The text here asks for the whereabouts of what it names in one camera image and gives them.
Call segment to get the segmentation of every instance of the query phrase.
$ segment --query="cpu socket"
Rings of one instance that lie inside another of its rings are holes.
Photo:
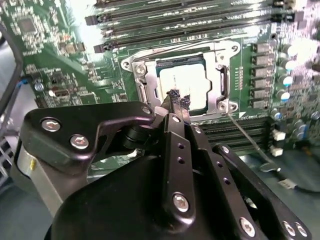
[[[190,95],[193,122],[218,119],[238,110],[229,100],[230,58],[240,52],[231,40],[202,41],[138,51],[121,62],[133,72],[138,95],[152,108],[160,106],[171,89]]]

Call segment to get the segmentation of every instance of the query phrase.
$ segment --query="mounting screw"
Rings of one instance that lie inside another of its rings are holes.
[[[197,126],[194,127],[194,130],[198,133],[198,134],[201,134],[201,129]]]
[[[146,74],[146,66],[145,65],[138,65],[135,67],[135,72],[138,74],[138,75],[145,75]]]
[[[178,193],[173,196],[173,204],[180,212],[183,213],[185,213],[189,209],[189,203],[187,199]]]
[[[76,149],[86,149],[89,146],[89,141],[85,136],[76,134],[71,137],[70,143]]]
[[[229,153],[229,149],[228,149],[228,148],[226,148],[225,146],[222,146],[221,148],[222,148],[222,150],[223,150],[226,154],[228,154],[228,153]]]
[[[142,107],[142,111],[144,111],[146,114],[151,114],[152,113],[152,111],[150,111],[150,109],[147,108],[146,106]]]
[[[225,109],[226,109],[225,103],[224,103],[224,102],[219,102],[219,103],[218,103],[218,109],[219,109],[220,111],[225,110]]]
[[[296,232],[295,230],[292,228],[292,226],[290,226],[289,223],[287,223],[286,221],[283,221],[283,226],[285,227],[285,229],[287,230],[287,232],[291,235],[291,236],[295,236]]]
[[[295,225],[302,236],[304,236],[304,237],[308,236],[307,231],[300,225],[300,223],[296,222]]]
[[[240,218],[240,224],[242,229],[245,231],[246,234],[248,234],[250,237],[254,237],[256,235],[256,231],[254,226],[244,217]]]
[[[56,132],[61,128],[60,123],[53,119],[43,120],[41,126],[44,130],[49,132]]]

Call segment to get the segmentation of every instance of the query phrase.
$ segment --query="motherboard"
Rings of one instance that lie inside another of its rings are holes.
[[[320,144],[318,0],[1,0],[39,108],[190,98],[212,144]]]

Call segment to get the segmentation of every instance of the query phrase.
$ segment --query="white connector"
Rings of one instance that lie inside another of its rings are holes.
[[[272,156],[278,157],[278,156],[281,156],[284,153],[284,150],[282,148],[279,148],[279,147],[271,146],[270,147],[270,152],[271,152]]]
[[[278,131],[274,129],[272,133],[273,133],[273,139],[276,141],[282,141],[286,139],[286,133],[283,131]]]

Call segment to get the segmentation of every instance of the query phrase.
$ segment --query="blue cable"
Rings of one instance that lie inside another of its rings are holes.
[[[24,85],[24,84],[28,84],[28,80],[27,79],[21,79],[20,82],[17,83],[17,87],[21,87],[21,85]]]

